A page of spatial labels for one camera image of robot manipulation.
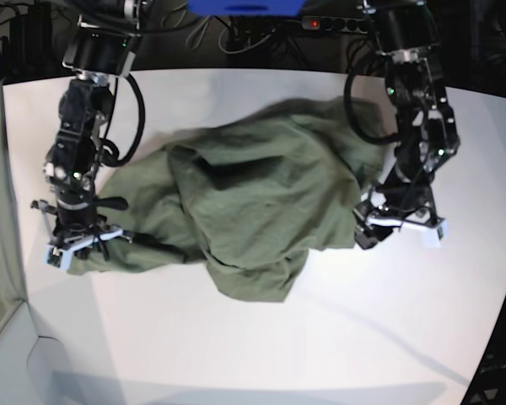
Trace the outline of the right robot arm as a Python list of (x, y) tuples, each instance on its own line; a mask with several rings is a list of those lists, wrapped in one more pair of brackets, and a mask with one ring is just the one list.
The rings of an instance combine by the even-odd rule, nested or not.
[[(74, 258), (85, 260), (91, 251), (110, 258), (106, 243), (115, 238), (130, 240), (132, 234), (119, 225), (108, 224), (99, 208), (125, 211), (123, 197), (99, 198), (95, 178), (100, 166), (128, 163), (143, 135), (146, 110), (137, 82), (130, 74), (147, 20), (148, 1), (73, 1), (79, 11), (78, 31), (62, 60), (74, 78), (58, 108), (60, 126), (43, 164), (43, 175), (56, 202), (34, 200), (40, 211), (49, 242), (46, 264), (61, 270)], [(137, 132), (124, 157), (100, 131), (110, 127), (116, 104), (111, 78), (125, 78), (137, 98)]]

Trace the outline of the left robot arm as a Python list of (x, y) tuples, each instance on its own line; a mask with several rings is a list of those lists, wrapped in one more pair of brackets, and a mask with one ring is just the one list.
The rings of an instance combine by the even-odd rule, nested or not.
[[(368, 250), (394, 230), (410, 229), (421, 232), (428, 245), (438, 246), (447, 234), (447, 222), (438, 215), (432, 183), (436, 171), (460, 147), (439, 60), (439, 33), (424, 1), (362, 1), (358, 7), (375, 49), (347, 76), (343, 94), (347, 121), (366, 143), (396, 147), (385, 181), (373, 183), (353, 211), (355, 241)], [(385, 90), (396, 108), (397, 131), (382, 138), (362, 129), (351, 96), (354, 79), (374, 61), (383, 62)]]

